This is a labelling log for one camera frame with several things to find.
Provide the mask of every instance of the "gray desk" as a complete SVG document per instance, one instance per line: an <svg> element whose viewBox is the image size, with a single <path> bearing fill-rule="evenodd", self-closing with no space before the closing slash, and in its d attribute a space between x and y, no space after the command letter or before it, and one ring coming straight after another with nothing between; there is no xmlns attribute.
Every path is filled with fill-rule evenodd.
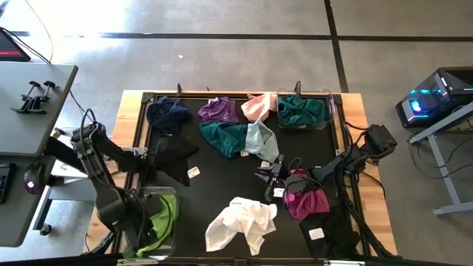
<svg viewBox="0 0 473 266"><path fill-rule="evenodd" d="M0 62L0 162L15 163L17 167L7 201L0 204L2 247L18 247L26 236L41 193L33 195L26 191L24 171L43 153L77 71L76 66ZM48 94L50 101L41 104L47 111L45 115L18 114L10 109L21 107L20 95L26 94L30 80L56 83L57 87ZM31 96L42 92L34 89ZM55 158L43 156L39 160L44 163L49 178Z"/></svg>
<svg viewBox="0 0 473 266"><path fill-rule="evenodd" d="M64 101L74 81L76 66L0 62L0 155L38 156L46 145ZM44 115L19 114L10 108L23 105L22 94L27 94L30 81L41 84L30 96L43 95L43 82L56 84L47 103L41 103Z"/></svg>
<svg viewBox="0 0 473 266"><path fill-rule="evenodd" d="M24 188L24 171L34 160L34 157L0 158L2 163L16 164L16 175L8 192L7 201L0 205L0 246L2 247L18 247L23 243L41 199L42 193L29 194ZM43 156L38 160L44 164L44 172L50 173L55 158Z"/></svg>

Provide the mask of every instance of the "black floor stripe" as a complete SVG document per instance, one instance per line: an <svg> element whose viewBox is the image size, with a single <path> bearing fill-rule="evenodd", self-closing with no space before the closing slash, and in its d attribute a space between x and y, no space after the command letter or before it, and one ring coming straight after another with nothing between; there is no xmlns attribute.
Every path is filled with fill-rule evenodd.
<svg viewBox="0 0 473 266"><path fill-rule="evenodd" d="M5 9L7 8L7 4L10 0L4 0L1 4L0 4L0 18L1 18L1 15L3 15L3 13L5 12Z"/></svg>
<svg viewBox="0 0 473 266"><path fill-rule="evenodd" d="M19 37L34 34L27 31L14 31ZM88 35L61 35L62 38L122 38L122 39L233 39L233 40L321 40L329 41L331 35L304 34L221 34L221 33L92 33ZM369 36L337 35L339 41L417 41L417 42L473 42L473 36Z"/></svg>
<svg viewBox="0 0 473 266"><path fill-rule="evenodd" d="M361 35L339 35L340 41L432 41L432 42L455 42L473 41L473 36L361 36Z"/></svg>
<svg viewBox="0 0 473 266"><path fill-rule="evenodd" d="M330 29L330 36L332 37L333 55L335 56L335 67L337 69L340 90L341 92L348 92L347 76L345 75L343 60L341 59L340 43L338 42L337 29L335 26L335 18L333 16L332 4L330 3L330 0L324 1L325 10L327 11L328 27Z"/></svg>
<svg viewBox="0 0 473 266"><path fill-rule="evenodd" d="M33 36L25 31L12 31L20 37ZM94 33L90 35L63 35L65 38L122 38L122 39L220 39L220 40L325 40L330 35L297 34L221 34L221 33Z"/></svg>

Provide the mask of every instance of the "computer mouse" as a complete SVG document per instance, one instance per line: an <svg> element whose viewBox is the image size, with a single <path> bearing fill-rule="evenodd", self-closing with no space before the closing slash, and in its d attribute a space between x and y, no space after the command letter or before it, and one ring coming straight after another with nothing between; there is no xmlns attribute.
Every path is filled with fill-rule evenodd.
<svg viewBox="0 0 473 266"><path fill-rule="evenodd" d="M24 172L24 187L30 194L43 191L44 181L42 177L43 165L39 162L31 163Z"/></svg>

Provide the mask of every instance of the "light blue cloth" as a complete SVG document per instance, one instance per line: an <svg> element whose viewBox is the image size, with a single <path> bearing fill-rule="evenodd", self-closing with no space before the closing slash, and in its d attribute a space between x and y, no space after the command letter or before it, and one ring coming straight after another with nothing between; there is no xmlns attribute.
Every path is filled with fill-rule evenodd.
<svg viewBox="0 0 473 266"><path fill-rule="evenodd" d="M245 151L274 163L274 160L279 156L276 135L261 120L248 124Z"/></svg>

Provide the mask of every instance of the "clear plastic bin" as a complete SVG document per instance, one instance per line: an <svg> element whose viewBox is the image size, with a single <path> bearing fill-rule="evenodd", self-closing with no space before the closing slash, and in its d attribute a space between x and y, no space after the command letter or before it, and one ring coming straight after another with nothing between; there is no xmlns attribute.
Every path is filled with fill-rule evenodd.
<svg viewBox="0 0 473 266"><path fill-rule="evenodd" d="M289 123L288 119L284 119L281 117L279 113L279 102L283 97L287 97L288 95L298 95L302 100L318 100L313 98L304 99L301 93L301 81L297 81L296 87L293 91L288 89L281 88L278 90L278 97L277 97L277 114L278 114L278 126L283 129L323 129L325 126L332 123L335 117L335 104L333 101L333 94L328 89L322 89L319 91L315 91L315 93L319 92L321 95L328 95L326 99L321 99L325 105L325 114L323 121L318 123Z"/></svg>
<svg viewBox="0 0 473 266"><path fill-rule="evenodd" d="M176 200L176 218L169 226L171 226L171 232L166 237L166 239L161 242L161 244L152 250L143 251L140 253L134 253L129 248L129 240L125 237L127 242L127 246L125 247L125 251L123 252L123 258L125 260L140 260L140 259L156 259L156 258L167 258L168 256L172 255L175 250L175 241L174 241L174 228L177 219L179 219L179 197L177 196L176 191L173 188L169 187L143 187L138 189L140 192L140 198L144 199L150 194L159 194L164 196L165 199L168 197L173 197Z"/></svg>

